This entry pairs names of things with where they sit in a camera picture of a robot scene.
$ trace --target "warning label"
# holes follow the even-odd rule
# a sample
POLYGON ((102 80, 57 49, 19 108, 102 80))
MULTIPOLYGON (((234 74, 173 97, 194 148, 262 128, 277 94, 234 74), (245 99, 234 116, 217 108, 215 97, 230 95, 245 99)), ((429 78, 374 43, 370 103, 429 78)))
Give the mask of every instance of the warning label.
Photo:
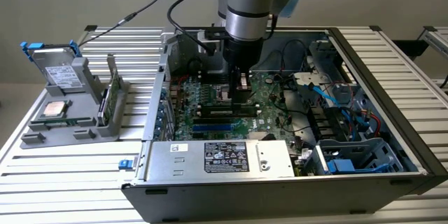
POLYGON ((205 170, 207 173, 249 172, 246 142, 205 143, 205 170))
POLYGON ((62 89, 83 87, 77 72, 71 66, 46 67, 46 69, 57 85, 62 89))

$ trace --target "motherboard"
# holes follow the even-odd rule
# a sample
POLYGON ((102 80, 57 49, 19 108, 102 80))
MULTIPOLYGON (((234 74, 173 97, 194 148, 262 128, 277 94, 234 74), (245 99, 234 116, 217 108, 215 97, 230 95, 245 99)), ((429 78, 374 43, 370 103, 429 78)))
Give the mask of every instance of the motherboard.
POLYGON ((246 105, 257 107, 258 116, 237 118, 202 118, 202 106, 231 105, 229 84, 205 83, 201 76, 185 77, 174 82, 171 94, 175 104, 177 141, 262 139, 267 135, 278 140, 295 143, 291 119, 274 105, 285 106, 285 99, 275 97, 275 75, 266 72, 250 76, 253 94, 246 105))

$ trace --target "label sticker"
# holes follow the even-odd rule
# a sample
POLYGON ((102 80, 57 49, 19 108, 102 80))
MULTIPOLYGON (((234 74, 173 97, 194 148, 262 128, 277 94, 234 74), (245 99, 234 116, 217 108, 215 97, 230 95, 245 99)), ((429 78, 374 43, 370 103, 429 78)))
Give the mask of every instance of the label sticker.
POLYGON ((77 72, 71 66, 46 67, 46 69, 57 85, 62 89, 83 87, 77 72))
POLYGON ((189 144, 173 144, 170 151, 171 152, 187 152, 189 144))
POLYGON ((205 143, 205 170, 207 173, 249 172, 246 142, 205 143))

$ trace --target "white wall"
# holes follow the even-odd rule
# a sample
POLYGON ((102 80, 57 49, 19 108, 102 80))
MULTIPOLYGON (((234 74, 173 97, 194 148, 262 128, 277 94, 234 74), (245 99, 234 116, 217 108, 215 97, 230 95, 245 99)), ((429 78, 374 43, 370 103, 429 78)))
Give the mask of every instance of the white wall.
MULTIPOLYGON (((67 43, 89 24, 110 26, 151 0, 0 0, 0 82, 43 82, 19 43, 67 43)), ((131 26, 165 26, 166 12, 177 0, 161 0, 131 26)), ((217 18, 217 0, 187 0, 175 11, 182 25, 210 25, 217 18)), ((294 17, 281 25, 381 25, 391 38, 413 39, 425 25, 448 26, 447 0, 301 0, 294 17)), ((437 54, 419 60, 438 67, 442 78, 448 61, 437 54)))

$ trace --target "green circuit board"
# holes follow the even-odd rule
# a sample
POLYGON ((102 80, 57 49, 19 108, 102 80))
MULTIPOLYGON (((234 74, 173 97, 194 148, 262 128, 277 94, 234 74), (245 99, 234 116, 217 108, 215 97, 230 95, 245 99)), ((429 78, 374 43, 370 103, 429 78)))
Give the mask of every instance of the green circuit board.
MULTIPOLYGON (((275 84, 267 84, 266 79, 274 76, 267 73, 255 73, 250 78, 253 90, 257 91, 249 100, 247 105, 261 105, 262 113, 257 118, 233 118, 231 130, 226 131, 202 131, 194 132, 194 120, 201 119, 198 116, 198 105, 230 105, 226 92, 229 85, 225 84, 202 84, 198 77, 190 77, 182 86, 173 86, 175 91, 175 119, 177 119, 177 141, 190 140, 221 140, 221 139, 250 139, 251 132, 273 133, 278 140, 286 140, 289 143, 295 140, 295 135, 287 132, 277 124, 277 118, 285 122, 287 115, 279 110, 273 101, 270 94, 275 84)), ((286 129, 293 131, 293 126, 286 124, 286 129)))

